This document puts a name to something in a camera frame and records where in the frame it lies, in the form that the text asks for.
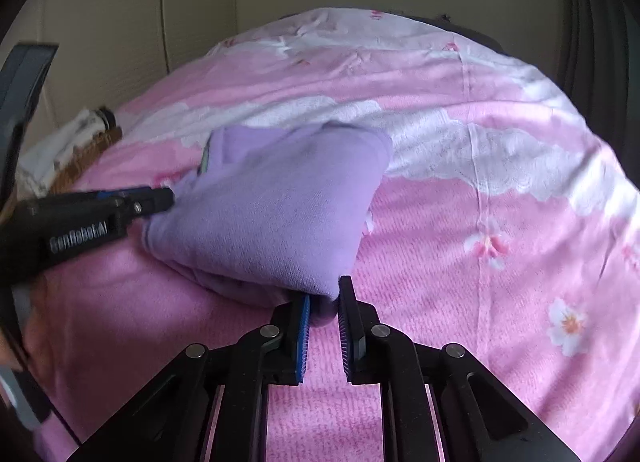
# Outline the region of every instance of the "metal screw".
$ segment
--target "metal screw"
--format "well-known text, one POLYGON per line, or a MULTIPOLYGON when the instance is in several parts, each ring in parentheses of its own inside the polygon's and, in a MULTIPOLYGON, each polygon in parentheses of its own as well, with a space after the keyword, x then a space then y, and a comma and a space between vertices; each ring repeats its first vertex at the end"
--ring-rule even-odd
POLYGON ((382 324, 373 325, 373 327, 371 327, 371 333, 375 337, 387 337, 389 334, 391 334, 391 329, 386 325, 382 325, 382 324))
POLYGON ((185 349, 184 353, 187 354, 187 357, 190 357, 191 359, 197 359, 204 356, 205 351, 206 349, 203 345, 201 345, 200 343, 194 343, 192 345, 189 345, 185 349))
POLYGON ((451 357, 460 358, 465 355, 465 347, 459 345, 458 343, 449 343, 444 351, 449 354, 451 357))
POLYGON ((262 337, 276 337, 280 333, 280 329, 275 325, 265 325, 260 329, 262 337))

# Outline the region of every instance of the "bed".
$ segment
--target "bed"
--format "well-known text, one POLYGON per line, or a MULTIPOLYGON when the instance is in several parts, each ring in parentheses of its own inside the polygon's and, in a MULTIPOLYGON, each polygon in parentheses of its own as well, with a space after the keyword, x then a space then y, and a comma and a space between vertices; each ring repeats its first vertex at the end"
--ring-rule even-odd
MULTIPOLYGON (((224 40, 116 112, 124 137, 76 189, 172 185, 212 129, 337 120, 394 155, 350 273, 415 342, 468 349, 584 462, 636 415, 639 195, 538 69, 380 11, 318 9, 224 40)), ((269 311, 222 298, 130 237, 47 272, 25 341, 85 439, 184 346, 234 343, 269 311)), ((271 393, 269 460, 380 460, 376 388, 344 381, 337 324, 305 383, 271 393)), ((49 421, 40 452, 72 444, 49 421)))

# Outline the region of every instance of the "pink bedsheet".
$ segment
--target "pink bedsheet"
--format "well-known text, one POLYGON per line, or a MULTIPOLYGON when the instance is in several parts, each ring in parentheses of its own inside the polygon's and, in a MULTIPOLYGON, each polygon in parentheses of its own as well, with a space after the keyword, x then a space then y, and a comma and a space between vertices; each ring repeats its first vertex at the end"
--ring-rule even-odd
MULTIPOLYGON (((311 11, 124 106, 123 141, 78 188, 170 183, 220 125, 329 119, 394 141, 358 297, 416 342, 462 343, 581 460, 604 460, 638 407, 639 197, 534 67, 402 17, 311 11)), ((34 304, 34 369, 81 438, 189 343, 233 343, 269 315, 152 259, 137 226, 49 271, 34 304)), ((57 431, 42 439, 64 460, 57 431)), ((311 331, 305 383, 271 392, 268 460, 382 460, 378 389, 347 384, 335 322, 311 331)))

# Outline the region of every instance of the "purple cloth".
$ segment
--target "purple cloth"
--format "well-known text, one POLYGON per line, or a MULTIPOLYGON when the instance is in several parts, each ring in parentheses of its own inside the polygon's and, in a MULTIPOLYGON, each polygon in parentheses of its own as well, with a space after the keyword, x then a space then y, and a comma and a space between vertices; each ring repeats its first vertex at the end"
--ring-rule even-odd
POLYGON ((206 169, 190 171, 174 187, 175 206, 146 222, 145 248, 228 298, 273 307, 303 291, 315 324, 334 317, 391 139, 334 122, 233 126, 207 147, 206 169))

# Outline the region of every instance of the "brown basket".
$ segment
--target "brown basket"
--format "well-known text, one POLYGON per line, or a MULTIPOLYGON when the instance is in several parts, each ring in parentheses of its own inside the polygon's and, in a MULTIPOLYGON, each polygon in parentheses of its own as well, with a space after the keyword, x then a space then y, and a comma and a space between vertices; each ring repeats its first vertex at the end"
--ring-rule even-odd
POLYGON ((51 184, 49 193, 51 195, 66 193, 74 182, 80 178, 80 175, 95 163, 101 153, 114 143, 120 141, 120 139, 122 139, 122 129, 120 127, 114 127, 106 132, 97 134, 89 144, 81 149, 75 150, 68 165, 57 173, 53 184, 51 184))

